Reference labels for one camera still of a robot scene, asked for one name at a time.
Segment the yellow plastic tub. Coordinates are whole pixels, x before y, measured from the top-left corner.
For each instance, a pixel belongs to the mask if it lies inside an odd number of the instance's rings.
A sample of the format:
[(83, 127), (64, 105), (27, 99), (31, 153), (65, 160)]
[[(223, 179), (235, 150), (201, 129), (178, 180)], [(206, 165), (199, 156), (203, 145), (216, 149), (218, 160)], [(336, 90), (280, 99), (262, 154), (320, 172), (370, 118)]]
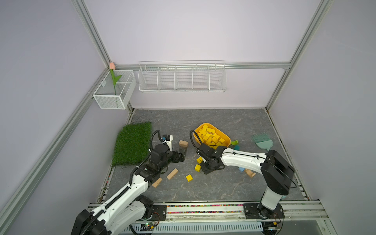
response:
[(193, 137), (198, 144), (206, 144), (214, 149), (217, 149), (218, 146), (229, 147), (231, 144), (231, 139), (210, 123), (200, 125), (195, 132), (198, 137), (196, 135)]

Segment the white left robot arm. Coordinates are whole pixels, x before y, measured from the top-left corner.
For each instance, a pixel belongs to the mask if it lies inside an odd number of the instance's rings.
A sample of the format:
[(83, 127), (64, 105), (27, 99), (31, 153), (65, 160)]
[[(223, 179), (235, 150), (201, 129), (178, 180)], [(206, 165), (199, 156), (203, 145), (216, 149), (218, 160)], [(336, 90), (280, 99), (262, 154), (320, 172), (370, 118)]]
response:
[(168, 144), (156, 145), (147, 161), (130, 174), (129, 182), (91, 212), (83, 210), (75, 219), (72, 235), (118, 235), (140, 219), (154, 215), (154, 203), (143, 193), (160, 178), (170, 163), (183, 162), (186, 148), (172, 151)]

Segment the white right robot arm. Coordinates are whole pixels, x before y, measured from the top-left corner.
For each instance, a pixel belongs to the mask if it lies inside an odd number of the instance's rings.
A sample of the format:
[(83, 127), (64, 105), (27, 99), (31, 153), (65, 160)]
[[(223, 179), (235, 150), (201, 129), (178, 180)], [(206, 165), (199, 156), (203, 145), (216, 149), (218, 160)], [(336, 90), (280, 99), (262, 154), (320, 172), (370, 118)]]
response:
[(196, 152), (203, 158), (200, 165), (205, 174), (223, 169), (225, 166), (236, 166), (249, 169), (264, 177), (267, 188), (259, 204), (244, 206), (247, 219), (269, 219), (274, 215), (284, 218), (280, 200), (289, 194), (291, 185), (294, 184), (295, 169), (277, 151), (250, 153), (224, 146), (214, 149), (202, 144), (196, 147)]

